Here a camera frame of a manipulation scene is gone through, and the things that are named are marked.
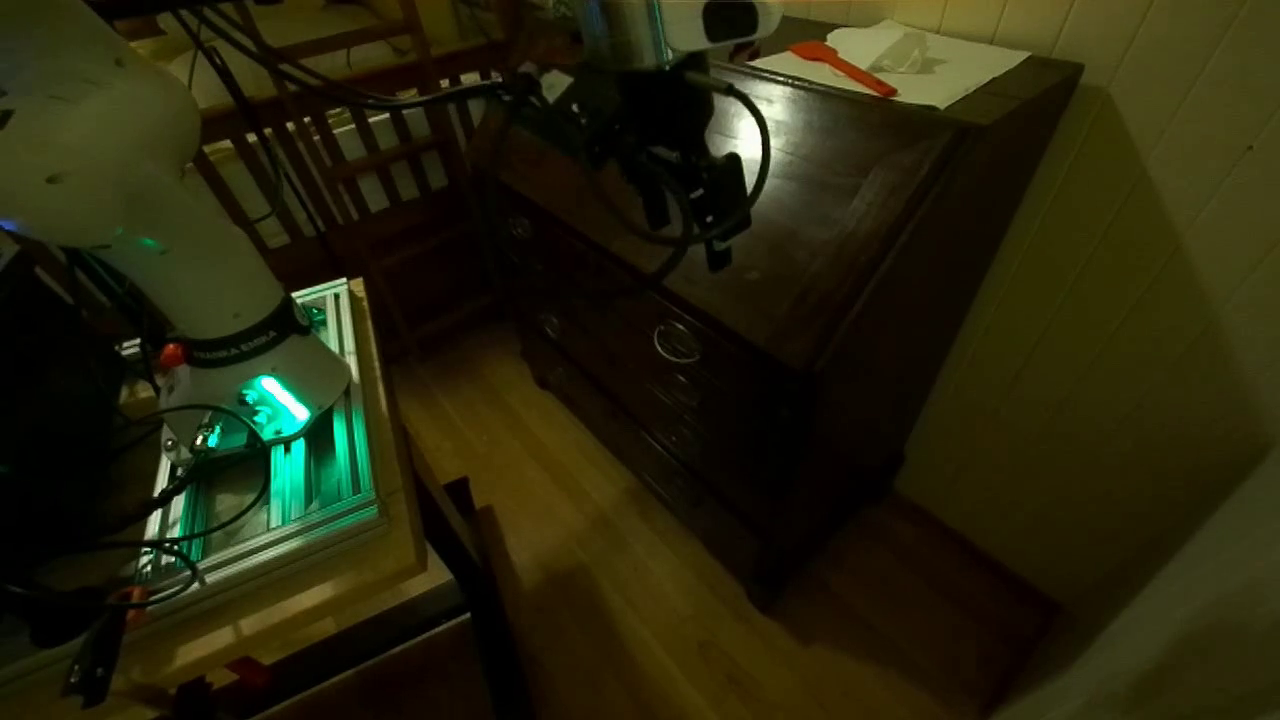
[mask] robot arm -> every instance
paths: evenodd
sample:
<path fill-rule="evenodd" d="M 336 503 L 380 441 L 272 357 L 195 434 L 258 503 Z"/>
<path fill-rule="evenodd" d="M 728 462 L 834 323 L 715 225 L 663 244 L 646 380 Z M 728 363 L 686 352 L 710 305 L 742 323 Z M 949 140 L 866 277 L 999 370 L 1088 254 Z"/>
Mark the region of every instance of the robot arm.
<path fill-rule="evenodd" d="M 192 95 L 84 0 L 0 6 L 0 229 L 95 254 L 189 348 L 159 398 L 179 441 L 208 407 L 289 441 L 348 389 L 249 236 L 183 184 Z"/>

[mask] wall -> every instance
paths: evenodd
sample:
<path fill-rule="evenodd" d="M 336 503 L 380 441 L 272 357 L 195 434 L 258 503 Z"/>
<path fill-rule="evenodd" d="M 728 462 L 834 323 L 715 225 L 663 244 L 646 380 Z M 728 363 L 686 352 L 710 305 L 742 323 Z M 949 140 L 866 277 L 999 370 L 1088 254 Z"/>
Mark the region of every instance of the wall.
<path fill-rule="evenodd" d="M 1280 427 L 1274 0 L 792 0 L 1088 63 L 898 487 L 1082 603 Z"/>
<path fill-rule="evenodd" d="M 997 720 L 1280 716 L 1280 454 L 1077 657 Z"/>

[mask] dark wood furniture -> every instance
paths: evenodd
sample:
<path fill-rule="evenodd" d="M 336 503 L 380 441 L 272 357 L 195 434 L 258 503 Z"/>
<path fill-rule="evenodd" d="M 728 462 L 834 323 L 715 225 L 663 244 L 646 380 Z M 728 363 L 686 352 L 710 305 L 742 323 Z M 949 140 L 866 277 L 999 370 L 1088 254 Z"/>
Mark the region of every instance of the dark wood furniture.
<path fill-rule="evenodd" d="M 719 73 L 762 107 L 774 147 L 736 266 L 706 274 L 691 254 L 638 290 L 663 254 L 626 236 L 578 168 L 514 135 L 510 307 L 536 380 L 749 587 L 774 587 L 892 484 L 1081 70 L 1023 61 L 949 113 Z M 733 104 L 706 135 L 754 147 Z"/>

